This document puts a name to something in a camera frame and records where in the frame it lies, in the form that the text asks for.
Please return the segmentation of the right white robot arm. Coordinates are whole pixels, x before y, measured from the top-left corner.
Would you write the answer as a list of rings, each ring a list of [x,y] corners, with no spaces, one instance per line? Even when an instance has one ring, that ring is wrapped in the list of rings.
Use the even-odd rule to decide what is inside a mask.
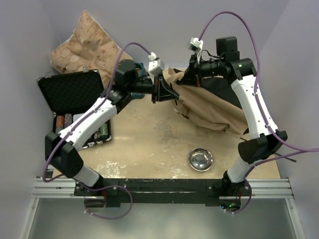
[[[193,37],[187,47],[194,54],[179,84],[202,87],[205,77],[221,76],[238,98],[248,123],[250,140],[238,145],[239,158],[223,176],[222,190],[232,196],[239,191],[239,183],[246,179],[249,170],[277,152],[288,136],[272,120],[256,83],[255,66],[251,59],[240,58],[236,37],[218,38],[217,56],[208,61],[201,58],[203,40]]]

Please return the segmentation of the beige patterned pet cushion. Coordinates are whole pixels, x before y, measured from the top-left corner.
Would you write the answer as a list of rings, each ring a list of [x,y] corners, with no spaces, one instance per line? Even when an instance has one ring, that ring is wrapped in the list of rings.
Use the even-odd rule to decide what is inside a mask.
[[[121,48],[87,12],[82,12],[73,34],[50,53],[51,66],[61,74],[98,70],[108,87]]]

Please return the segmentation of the black poker chip case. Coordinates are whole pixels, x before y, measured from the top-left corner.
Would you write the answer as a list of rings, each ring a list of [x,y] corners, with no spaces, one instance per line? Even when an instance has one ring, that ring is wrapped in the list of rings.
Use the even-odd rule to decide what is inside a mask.
[[[54,114],[53,132],[56,132],[57,117],[85,113],[104,91],[98,70],[41,77],[37,84]]]

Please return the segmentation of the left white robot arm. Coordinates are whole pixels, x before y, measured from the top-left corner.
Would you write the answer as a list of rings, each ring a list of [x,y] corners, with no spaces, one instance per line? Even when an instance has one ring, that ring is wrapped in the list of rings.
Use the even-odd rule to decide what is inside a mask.
[[[150,94],[153,103],[177,100],[179,94],[165,81],[163,70],[164,63],[159,58],[149,63],[145,76],[139,76],[134,61],[121,61],[109,88],[88,111],[59,133],[50,132],[46,135],[46,163],[67,178],[86,185],[91,195],[99,195],[103,191],[103,178],[84,164],[79,150],[104,123],[122,111],[132,100],[133,93]]]

